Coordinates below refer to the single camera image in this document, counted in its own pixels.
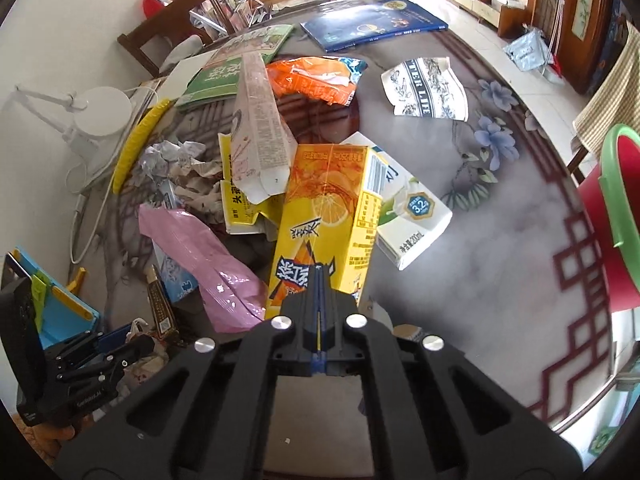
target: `blue flower pattern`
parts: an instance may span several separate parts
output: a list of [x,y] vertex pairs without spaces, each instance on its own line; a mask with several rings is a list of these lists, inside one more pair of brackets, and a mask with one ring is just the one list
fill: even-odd
[[476,140],[482,146],[491,149],[494,156],[489,164],[489,169],[495,171],[500,168],[500,155],[510,161],[520,158],[520,153],[515,148],[516,141],[512,137],[511,130],[502,129],[489,117],[482,116],[478,120],[480,129],[475,132]]
[[485,101],[495,104],[500,110],[508,112],[512,106],[517,106],[518,101],[513,96],[510,88],[502,86],[497,81],[488,83],[484,79],[479,79],[478,84],[482,88],[482,98]]
[[[476,89],[468,89],[479,101],[478,129],[474,129],[469,122],[467,125],[482,148],[479,152],[463,152],[463,147],[456,140],[456,129],[453,129],[453,143],[460,152],[462,164],[451,180],[450,191],[440,198],[451,210],[469,211],[480,207],[481,203],[490,198],[492,189],[498,184],[498,176],[494,172],[500,168],[501,159],[513,162],[520,158],[513,131],[507,128],[506,122],[511,120],[507,114],[513,115],[509,112],[513,107],[519,107],[520,103],[510,88],[497,81],[489,83],[479,79],[478,85],[481,95],[475,93]],[[540,132],[541,128],[535,117],[526,108],[524,112],[525,129],[538,129]]]

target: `yellow juice carton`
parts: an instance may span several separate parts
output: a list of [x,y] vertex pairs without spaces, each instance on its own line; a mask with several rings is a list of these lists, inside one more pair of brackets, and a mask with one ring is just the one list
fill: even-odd
[[309,266],[329,266],[331,286],[358,295],[369,267],[386,164],[368,146],[300,144],[291,168],[266,317],[306,287]]

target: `white milk carton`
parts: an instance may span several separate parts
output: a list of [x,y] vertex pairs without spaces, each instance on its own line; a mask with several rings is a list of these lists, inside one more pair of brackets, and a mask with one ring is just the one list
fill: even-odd
[[452,213],[431,191],[360,132],[342,144],[370,146],[388,164],[376,243],[403,270],[446,229]]
[[259,52],[242,54],[231,127],[233,184],[259,204],[287,190],[298,144],[276,106]]

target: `white cable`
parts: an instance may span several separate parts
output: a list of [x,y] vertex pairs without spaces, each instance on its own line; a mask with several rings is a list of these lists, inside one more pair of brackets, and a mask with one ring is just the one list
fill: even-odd
[[131,92],[132,90],[137,90],[138,88],[142,88],[143,90],[149,90],[153,95],[155,95],[156,96],[156,105],[160,102],[160,96],[158,95],[158,92],[156,92],[150,86],[135,86],[133,88],[129,88],[128,90],[123,90],[123,92],[124,93]]
[[104,194],[104,198],[102,199],[102,205],[98,210],[98,217],[95,219],[95,224],[94,228],[91,230],[91,235],[89,236],[89,239],[87,240],[86,245],[84,246],[84,249],[82,249],[82,252],[80,253],[80,256],[78,256],[77,260],[74,258],[74,237],[76,235],[76,221],[78,220],[78,215],[80,213],[79,211],[77,211],[78,208],[76,208],[76,211],[74,212],[74,218],[71,221],[71,236],[69,237],[69,257],[71,257],[71,263],[74,265],[79,264],[84,259],[87,251],[89,250],[89,247],[91,246],[91,243],[94,241],[94,236],[96,231],[98,230],[98,225],[100,224],[100,219],[102,218],[102,212],[104,211],[104,206],[106,205],[107,199],[109,198],[109,193],[111,192],[111,186],[113,185],[114,177],[115,172],[111,175],[111,179],[109,180],[107,192]]
[[84,191],[84,188],[86,187],[86,184],[82,184],[82,186],[80,186],[80,188],[77,191],[75,191],[73,189],[69,189],[69,175],[71,174],[71,172],[73,170],[76,170],[77,168],[84,168],[84,178],[82,179],[83,182],[86,182],[86,174],[88,173],[86,162],[84,160],[81,160],[78,164],[76,164],[72,168],[69,168],[69,170],[66,172],[66,175],[65,175],[65,189],[69,193],[71,193],[72,195],[81,194]]
[[[158,104],[158,102],[160,101],[160,98],[158,97],[158,92],[156,92],[153,88],[149,88],[148,86],[136,86],[135,88],[129,88],[128,90],[123,90],[123,92],[124,93],[131,92],[132,90],[137,90],[138,88],[147,89],[150,92],[152,92],[156,96],[156,104]],[[129,123],[124,128],[124,130],[122,132],[122,135],[120,136],[120,140],[118,141],[118,145],[116,146],[116,149],[113,150],[113,155],[111,155],[111,159],[103,167],[103,169],[100,170],[97,173],[97,176],[94,176],[89,182],[85,183],[84,186],[82,186],[82,189],[80,190],[80,192],[83,192],[84,190],[86,190],[88,186],[90,186],[92,183],[94,183],[95,180],[100,178],[100,176],[102,176],[101,175],[102,172],[104,170],[106,170],[108,167],[110,167],[110,165],[116,159],[116,156],[120,155],[120,150],[121,150],[122,146],[124,145],[124,141],[129,138],[129,134],[132,132],[132,127],[133,127],[133,121],[134,120],[135,120],[135,117],[133,117],[133,115],[132,115],[132,117],[129,120]],[[74,170],[77,167],[78,166],[75,166],[75,167],[71,168],[71,170],[69,170],[67,172],[66,177],[65,177],[65,186],[66,186],[66,178],[69,176],[69,173],[71,173],[71,171]],[[115,178],[115,170],[111,174],[111,179],[109,180],[109,184],[107,185],[107,191],[104,194],[104,198],[102,199],[102,204],[100,205],[100,209],[98,210],[98,217],[95,219],[95,224],[94,224],[94,228],[91,230],[91,235],[89,236],[89,239],[87,240],[87,243],[84,246],[84,249],[82,249],[80,255],[78,256],[78,259],[76,259],[74,257],[74,238],[76,237],[76,228],[78,228],[78,226],[76,226],[76,222],[78,222],[78,217],[79,217],[79,215],[80,215],[80,213],[82,211],[82,208],[84,206],[84,202],[86,201],[86,199],[82,199],[81,198],[84,195],[80,195],[78,197],[78,202],[76,203],[76,211],[74,212],[74,217],[73,217],[73,219],[71,221],[71,236],[69,237],[69,257],[71,258],[71,263],[74,264],[74,265],[79,264],[84,259],[84,257],[87,254],[87,251],[89,250],[89,247],[91,246],[92,241],[94,240],[95,234],[98,231],[98,225],[100,224],[100,219],[102,218],[102,213],[104,212],[104,206],[106,205],[107,200],[109,198],[109,194],[111,192],[111,186],[113,185],[113,179],[114,178]]]

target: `plastic bag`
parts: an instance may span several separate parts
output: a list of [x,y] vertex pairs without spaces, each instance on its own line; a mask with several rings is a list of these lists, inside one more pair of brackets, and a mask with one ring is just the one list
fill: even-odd
[[299,92],[348,106],[366,67],[366,62],[351,57],[299,57],[268,64],[267,74],[277,97]]
[[549,53],[549,47],[542,41],[542,32],[538,28],[519,37],[503,50],[523,72],[543,66]]
[[142,204],[140,233],[150,237],[200,285],[216,332],[243,332],[264,319],[267,286],[236,260],[215,234],[182,209]]

